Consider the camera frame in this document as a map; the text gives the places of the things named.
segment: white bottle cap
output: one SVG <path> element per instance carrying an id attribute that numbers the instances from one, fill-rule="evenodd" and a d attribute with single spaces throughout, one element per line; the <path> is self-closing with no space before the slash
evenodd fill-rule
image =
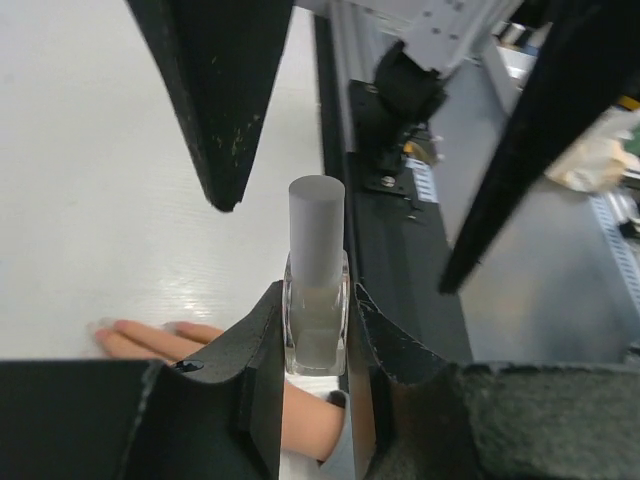
<path id="1" fill-rule="evenodd" d="M 325 175 L 289 186 L 291 276 L 307 287 L 340 281 L 343 261 L 344 185 Z"/>

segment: clear glass bottle body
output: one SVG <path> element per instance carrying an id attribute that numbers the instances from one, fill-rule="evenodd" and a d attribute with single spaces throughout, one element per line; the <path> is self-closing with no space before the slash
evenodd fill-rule
<path id="1" fill-rule="evenodd" d="M 349 312 L 349 262 L 343 252 L 335 285 L 301 285 L 287 259 L 282 290 L 284 354 L 288 373 L 305 376 L 342 375 L 346 365 Z"/>

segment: table surface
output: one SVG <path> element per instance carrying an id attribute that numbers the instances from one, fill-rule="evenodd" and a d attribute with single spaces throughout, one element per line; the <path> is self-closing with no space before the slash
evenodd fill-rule
<path id="1" fill-rule="evenodd" d="M 98 356 L 101 317 L 226 328 L 282 277 L 288 185 L 321 172 L 308 12 L 231 215 L 206 202 L 122 0 L 0 3 L 0 104 L 0 358 Z M 281 478 L 320 475 L 285 455 Z"/>

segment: nail polish bottle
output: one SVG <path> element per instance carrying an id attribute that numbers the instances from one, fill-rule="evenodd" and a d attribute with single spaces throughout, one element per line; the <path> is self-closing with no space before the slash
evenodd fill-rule
<path id="1" fill-rule="evenodd" d="M 297 179 L 289 187 L 289 219 L 282 298 L 286 370 L 342 375 L 349 310 L 344 185 L 324 175 Z"/>

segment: finger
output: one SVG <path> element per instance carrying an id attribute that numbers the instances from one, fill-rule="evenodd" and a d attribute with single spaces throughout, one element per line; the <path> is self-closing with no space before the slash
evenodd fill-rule
<path id="1" fill-rule="evenodd" d="M 127 337 L 120 335 L 108 328 L 101 328 L 94 334 L 96 340 L 107 352 L 110 357 L 113 358 L 128 358 L 128 359 L 160 359 L 165 362 L 169 362 L 167 358 L 162 357 L 156 352 L 152 352 L 135 342 L 132 342 Z"/>
<path id="2" fill-rule="evenodd" d="M 117 320 L 113 324 L 113 330 L 173 360 L 182 360 L 202 348 L 202 344 L 198 342 L 132 320 Z"/>
<path id="3" fill-rule="evenodd" d="M 205 345 L 213 342 L 224 333 L 224 330 L 219 328 L 191 322 L 177 322 L 172 324 L 172 326 L 175 332 L 181 337 L 188 338 L 195 342 L 204 343 Z"/>

